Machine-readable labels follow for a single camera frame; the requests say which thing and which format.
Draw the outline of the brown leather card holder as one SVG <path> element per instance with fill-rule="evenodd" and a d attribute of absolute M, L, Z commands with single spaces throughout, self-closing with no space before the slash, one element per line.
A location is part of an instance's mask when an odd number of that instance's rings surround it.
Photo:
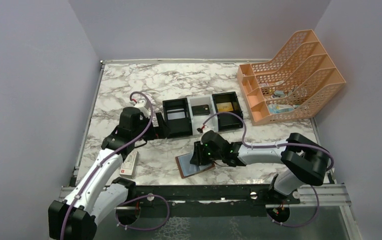
<path fill-rule="evenodd" d="M 194 165 L 190 163 L 192 157 L 193 157 L 193 153 L 190 153 L 190 152 L 175 157 L 175 161 L 178 166 L 178 170 L 182 179 L 191 177 L 193 175 L 202 173 L 204 171 L 207 171 L 215 167 L 214 163 L 203 165 L 203 166 Z"/>

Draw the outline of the black and white card tray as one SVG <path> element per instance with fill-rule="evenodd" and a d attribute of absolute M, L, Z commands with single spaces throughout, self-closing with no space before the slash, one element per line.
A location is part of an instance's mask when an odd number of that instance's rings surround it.
<path fill-rule="evenodd" d="M 237 117 L 227 114 L 232 112 L 243 118 L 234 91 L 164 100 L 162 106 L 164 122 L 158 123 L 168 139 L 198 135 L 197 129 L 202 126 L 215 132 L 243 127 Z"/>

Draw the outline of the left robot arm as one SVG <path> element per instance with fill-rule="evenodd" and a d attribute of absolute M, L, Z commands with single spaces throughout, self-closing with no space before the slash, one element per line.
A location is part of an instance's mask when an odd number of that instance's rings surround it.
<path fill-rule="evenodd" d="M 135 201 L 134 182 L 113 183 L 104 190 L 115 170 L 152 126 L 154 109 L 138 104 L 122 110 L 119 124 L 104 138 L 96 160 L 80 183 L 48 209 L 49 235 L 55 240 L 92 240 L 99 223 L 119 204 Z"/>

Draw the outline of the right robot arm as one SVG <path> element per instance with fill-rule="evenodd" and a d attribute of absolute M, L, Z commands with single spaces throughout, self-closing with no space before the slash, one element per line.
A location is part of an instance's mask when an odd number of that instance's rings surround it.
<path fill-rule="evenodd" d="M 291 133 L 285 140 L 274 143 L 228 142 L 219 133 L 205 132 L 194 143 L 188 169 L 213 165 L 221 160 L 228 167 L 246 167 L 253 164 L 283 164 L 285 172 L 277 174 L 267 190 L 268 199 L 280 203 L 302 185 L 321 186 L 325 174 L 333 166 L 333 157 L 299 133 Z"/>

